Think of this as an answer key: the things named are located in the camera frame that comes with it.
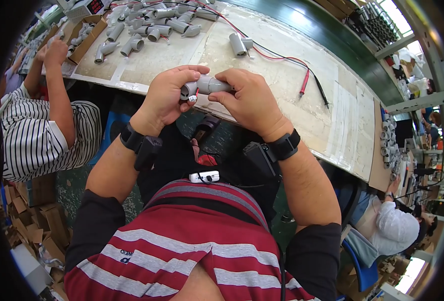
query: person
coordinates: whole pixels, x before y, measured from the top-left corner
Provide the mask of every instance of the person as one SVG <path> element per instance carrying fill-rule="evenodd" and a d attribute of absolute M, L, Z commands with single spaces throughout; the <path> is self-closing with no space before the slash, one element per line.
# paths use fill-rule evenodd
<path fill-rule="evenodd" d="M 396 209 L 394 194 L 398 190 L 400 177 L 397 176 L 388 187 L 383 200 L 377 195 L 362 191 L 350 219 L 359 231 L 377 249 L 379 255 L 394 255 L 422 241 L 427 224 L 410 213 Z M 340 206 L 345 207 L 352 191 L 341 190 Z"/>
<path fill-rule="evenodd" d="M 70 102 L 61 73 L 67 47 L 60 40 L 54 40 L 49 49 L 42 47 L 21 86 L 0 98 L 3 177 L 8 181 L 25 182 L 80 167 L 98 151 L 108 111 L 88 101 Z M 43 64 L 49 101 L 38 99 Z"/>
<path fill-rule="evenodd" d="M 23 58 L 27 54 L 28 48 L 24 48 L 20 55 L 18 56 L 17 60 L 13 63 L 11 67 L 7 69 L 5 72 L 5 81 L 7 82 L 7 85 L 5 87 L 5 93 L 12 93 L 15 91 L 15 89 L 19 88 L 21 86 L 21 83 L 23 82 L 23 77 L 18 74 L 18 68 L 21 66 L 21 62 L 23 61 Z"/>
<path fill-rule="evenodd" d="M 180 101 L 180 88 L 209 71 L 186 65 L 157 75 L 127 128 L 93 167 L 66 253 L 65 291 L 71 301 L 280 300 L 281 294 L 285 300 L 335 299 L 341 214 L 329 179 L 302 141 L 279 160 L 297 222 L 285 262 L 270 234 L 279 178 L 257 185 L 253 177 L 260 172 L 245 165 L 243 156 L 210 167 L 194 160 L 195 148 L 175 124 L 194 105 Z M 224 105 L 261 140 L 296 133 L 262 76 L 228 69 L 215 77 L 234 87 L 235 95 L 217 92 L 208 99 Z M 122 142 L 127 131 L 162 140 L 154 163 L 147 163 L 153 168 L 135 170 L 137 155 Z M 186 179 L 216 168 L 218 182 Z M 122 203 L 135 182 L 149 201 L 125 225 Z"/>

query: digital display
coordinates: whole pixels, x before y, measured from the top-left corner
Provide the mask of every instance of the digital display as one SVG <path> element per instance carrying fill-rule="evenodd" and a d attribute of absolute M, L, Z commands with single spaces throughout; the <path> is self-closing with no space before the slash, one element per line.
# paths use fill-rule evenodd
<path fill-rule="evenodd" d="M 87 5 L 88 10 L 92 15 L 96 15 L 104 7 L 102 0 L 93 0 Z"/>

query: white shirt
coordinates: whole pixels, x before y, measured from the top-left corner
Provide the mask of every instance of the white shirt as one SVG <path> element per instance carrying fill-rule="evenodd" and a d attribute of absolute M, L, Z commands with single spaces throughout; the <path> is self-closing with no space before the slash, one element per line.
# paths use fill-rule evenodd
<path fill-rule="evenodd" d="M 100 110 L 74 101 L 75 143 L 67 141 L 50 120 L 50 103 L 30 99 L 24 84 L 3 96 L 0 107 L 4 141 L 3 177 L 13 182 L 83 166 L 98 151 L 102 139 Z"/>
<path fill-rule="evenodd" d="M 419 235 L 419 222 L 410 213 L 395 208 L 394 202 L 381 205 L 376 220 L 377 230 L 369 238 L 379 255 L 394 255 L 409 248 Z"/>

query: black and white striped shirt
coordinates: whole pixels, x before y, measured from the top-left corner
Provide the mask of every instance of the black and white striped shirt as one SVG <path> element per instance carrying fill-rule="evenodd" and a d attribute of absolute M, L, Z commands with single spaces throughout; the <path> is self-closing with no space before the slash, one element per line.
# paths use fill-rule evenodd
<path fill-rule="evenodd" d="M 102 126 L 98 107 L 87 101 L 74 101 L 75 143 L 67 141 L 50 120 L 50 103 L 30 99 L 22 84 L 1 100 L 0 118 L 4 140 L 3 177 L 13 182 L 83 166 L 98 151 Z"/>

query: blue chair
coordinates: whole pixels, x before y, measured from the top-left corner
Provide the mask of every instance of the blue chair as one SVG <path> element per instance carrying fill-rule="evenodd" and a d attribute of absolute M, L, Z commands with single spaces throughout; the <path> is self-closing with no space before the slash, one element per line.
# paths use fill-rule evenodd
<path fill-rule="evenodd" d="M 357 282 L 359 284 L 359 292 L 367 290 L 369 287 L 379 280 L 379 273 L 377 272 L 377 262 L 374 262 L 370 268 L 361 267 L 357 256 L 350 247 L 350 245 L 344 240 L 342 247 L 350 255 L 354 268 L 356 268 Z"/>

